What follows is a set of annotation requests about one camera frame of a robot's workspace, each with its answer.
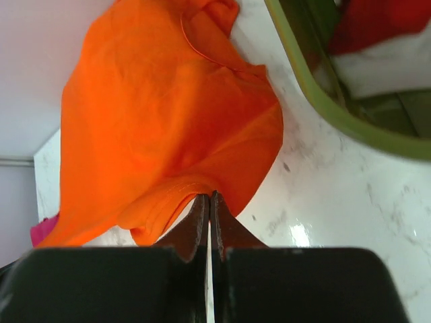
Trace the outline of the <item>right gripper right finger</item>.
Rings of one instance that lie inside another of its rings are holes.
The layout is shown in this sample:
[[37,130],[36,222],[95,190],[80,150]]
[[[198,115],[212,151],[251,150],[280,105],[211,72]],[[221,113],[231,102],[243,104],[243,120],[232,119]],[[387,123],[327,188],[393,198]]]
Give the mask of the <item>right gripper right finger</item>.
[[216,322],[407,322],[392,276],[364,248],[270,248],[210,200]]

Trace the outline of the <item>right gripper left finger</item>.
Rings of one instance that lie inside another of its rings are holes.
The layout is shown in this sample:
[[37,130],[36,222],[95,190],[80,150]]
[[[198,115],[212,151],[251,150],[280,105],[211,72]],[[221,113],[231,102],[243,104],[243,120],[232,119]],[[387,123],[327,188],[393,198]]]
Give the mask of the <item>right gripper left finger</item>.
[[1,284],[2,322],[205,322],[209,197],[150,247],[39,248]]

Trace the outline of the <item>magenta t shirt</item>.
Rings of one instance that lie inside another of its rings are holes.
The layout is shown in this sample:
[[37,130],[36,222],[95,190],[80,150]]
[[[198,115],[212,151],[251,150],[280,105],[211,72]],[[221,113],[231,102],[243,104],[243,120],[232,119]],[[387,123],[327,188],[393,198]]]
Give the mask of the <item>magenta t shirt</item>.
[[52,232],[58,220],[59,214],[44,218],[40,223],[30,228],[30,239],[33,247],[37,247]]

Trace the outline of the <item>orange t shirt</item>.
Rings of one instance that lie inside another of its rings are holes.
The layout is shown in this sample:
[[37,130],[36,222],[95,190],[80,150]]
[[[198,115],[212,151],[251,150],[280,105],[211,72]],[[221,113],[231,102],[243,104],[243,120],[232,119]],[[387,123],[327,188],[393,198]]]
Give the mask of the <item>orange t shirt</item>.
[[233,216],[283,141],[266,68],[230,41],[235,1],[116,1],[90,26],[61,99],[59,220],[43,248],[114,226],[153,244],[198,194]]

